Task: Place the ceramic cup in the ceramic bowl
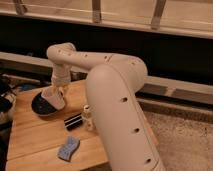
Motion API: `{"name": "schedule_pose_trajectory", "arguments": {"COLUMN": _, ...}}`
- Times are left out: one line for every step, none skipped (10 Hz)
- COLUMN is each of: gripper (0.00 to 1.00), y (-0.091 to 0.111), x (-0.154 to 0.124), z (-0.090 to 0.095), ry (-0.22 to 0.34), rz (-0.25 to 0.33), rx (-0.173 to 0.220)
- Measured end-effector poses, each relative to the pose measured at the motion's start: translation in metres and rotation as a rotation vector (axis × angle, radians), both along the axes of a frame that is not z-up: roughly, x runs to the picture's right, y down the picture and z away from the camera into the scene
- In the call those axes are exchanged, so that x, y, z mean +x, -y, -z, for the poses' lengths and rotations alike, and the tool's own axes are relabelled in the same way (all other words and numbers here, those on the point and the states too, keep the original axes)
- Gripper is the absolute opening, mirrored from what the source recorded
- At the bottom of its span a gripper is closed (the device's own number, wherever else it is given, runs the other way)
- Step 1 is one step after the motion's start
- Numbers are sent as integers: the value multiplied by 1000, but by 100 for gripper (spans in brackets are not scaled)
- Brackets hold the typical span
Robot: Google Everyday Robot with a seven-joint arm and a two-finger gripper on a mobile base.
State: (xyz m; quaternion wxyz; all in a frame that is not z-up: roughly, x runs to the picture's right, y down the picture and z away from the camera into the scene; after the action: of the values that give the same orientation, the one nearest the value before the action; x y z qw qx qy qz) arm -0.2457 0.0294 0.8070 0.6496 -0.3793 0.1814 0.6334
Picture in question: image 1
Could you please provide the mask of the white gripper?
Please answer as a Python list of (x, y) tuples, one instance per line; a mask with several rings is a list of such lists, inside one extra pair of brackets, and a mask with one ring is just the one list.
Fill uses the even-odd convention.
[(44, 98), (56, 110), (61, 110), (65, 107), (65, 100), (58, 88), (50, 86), (45, 88), (41, 97)]

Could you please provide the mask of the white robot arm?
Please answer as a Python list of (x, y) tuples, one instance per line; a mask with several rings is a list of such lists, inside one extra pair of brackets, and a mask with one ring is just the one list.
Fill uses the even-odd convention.
[(58, 110), (65, 106), (59, 88), (70, 83), (70, 68), (88, 71), (87, 103), (112, 171), (166, 171), (135, 97), (147, 78), (140, 58), (79, 52), (71, 43), (50, 46), (47, 57), (53, 63), (52, 86), (42, 97)]

